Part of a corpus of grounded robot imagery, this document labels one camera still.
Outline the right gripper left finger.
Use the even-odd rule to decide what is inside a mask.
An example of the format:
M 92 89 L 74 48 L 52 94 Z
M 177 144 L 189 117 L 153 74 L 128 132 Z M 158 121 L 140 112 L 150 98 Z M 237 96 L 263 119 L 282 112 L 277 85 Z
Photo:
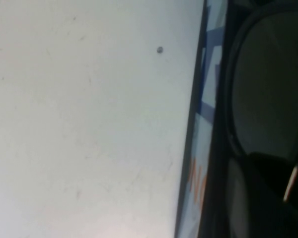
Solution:
M 254 238 L 294 238 L 297 221 L 283 195 L 290 175 L 290 165 L 282 159 L 251 153 L 250 234 Z

